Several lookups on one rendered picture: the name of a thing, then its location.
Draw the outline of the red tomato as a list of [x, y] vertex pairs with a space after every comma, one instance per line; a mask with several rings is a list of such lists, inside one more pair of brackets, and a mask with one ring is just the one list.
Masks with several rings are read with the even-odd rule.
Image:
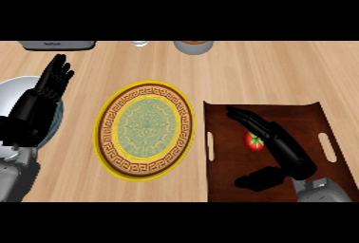
[[254, 152], [261, 151], [264, 148], [263, 140], [251, 132], [246, 132], [243, 135], [243, 144]]

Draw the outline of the yellow patterned plate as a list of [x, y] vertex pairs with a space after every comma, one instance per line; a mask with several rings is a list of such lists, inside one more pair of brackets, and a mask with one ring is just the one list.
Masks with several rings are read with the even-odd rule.
[[180, 164], [193, 135], [193, 108], [180, 90], [156, 80], [136, 82], [115, 92], [96, 116], [97, 160], [116, 178], [155, 179]]

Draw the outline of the grey flat appliance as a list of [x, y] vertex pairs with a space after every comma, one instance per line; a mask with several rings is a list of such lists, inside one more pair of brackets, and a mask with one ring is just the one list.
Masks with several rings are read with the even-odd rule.
[[88, 50], [96, 46], [94, 41], [20, 41], [22, 47], [26, 50]]

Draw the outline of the silver round bowl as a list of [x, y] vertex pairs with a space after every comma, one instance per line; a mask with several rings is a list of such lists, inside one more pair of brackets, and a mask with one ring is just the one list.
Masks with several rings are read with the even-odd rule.
[[[13, 105], [22, 95], [22, 93], [35, 86], [38, 82], [38, 76], [20, 76], [9, 79], [0, 83], [0, 116], [9, 116], [13, 109]], [[51, 125], [48, 128], [47, 135], [38, 144], [38, 148], [43, 148], [44, 145], [51, 140], [57, 129], [60, 127], [63, 118], [63, 102], [57, 102], [57, 108], [53, 116]], [[0, 141], [0, 158], [1, 159], [14, 159], [17, 152], [12, 149], [10, 146], [3, 145]]]

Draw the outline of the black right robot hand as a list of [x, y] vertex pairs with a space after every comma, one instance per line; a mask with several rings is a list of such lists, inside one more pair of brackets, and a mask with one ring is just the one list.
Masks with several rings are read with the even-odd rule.
[[275, 121], [266, 121], [252, 111], [226, 107], [227, 117], [238, 121], [261, 139], [263, 145], [279, 166], [266, 166], [248, 176], [235, 179], [235, 187], [260, 192], [283, 183], [285, 177], [295, 180], [308, 178], [316, 170], [310, 159], [294, 137]]

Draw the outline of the dark brown wooden tray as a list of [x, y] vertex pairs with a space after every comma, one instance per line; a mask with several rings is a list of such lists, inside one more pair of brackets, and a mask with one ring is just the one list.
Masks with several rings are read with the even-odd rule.
[[288, 131], [303, 147], [317, 170], [306, 181], [331, 178], [345, 191], [353, 202], [359, 202], [359, 187], [345, 165], [340, 149], [334, 150], [334, 159], [323, 154], [317, 136], [323, 134], [329, 144], [337, 140], [319, 103], [306, 105], [269, 104], [204, 104], [205, 131], [212, 135], [212, 147], [207, 149], [207, 200], [233, 202], [288, 202], [297, 201], [291, 180], [260, 192], [235, 187], [235, 179], [248, 176], [263, 167], [277, 167], [266, 147], [251, 151], [243, 144], [243, 135], [249, 130], [227, 117], [226, 107], [252, 111], [267, 122], [276, 122]]

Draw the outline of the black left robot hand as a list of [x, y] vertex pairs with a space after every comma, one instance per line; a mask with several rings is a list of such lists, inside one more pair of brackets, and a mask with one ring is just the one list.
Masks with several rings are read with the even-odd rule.
[[22, 93], [10, 114], [0, 116], [0, 141], [4, 146], [35, 147], [41, 143], [72, 75], [66, 55], [57, 54], [35, 87]]

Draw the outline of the grey round container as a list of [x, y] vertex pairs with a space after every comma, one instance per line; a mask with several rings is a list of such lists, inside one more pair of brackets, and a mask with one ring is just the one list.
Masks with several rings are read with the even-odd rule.
[[183, 41], [174, 41], [177, 50], [187, 55], [201, 55], [207, 53], [212, 47], [212, 41], [199, 44], [187, 44]]

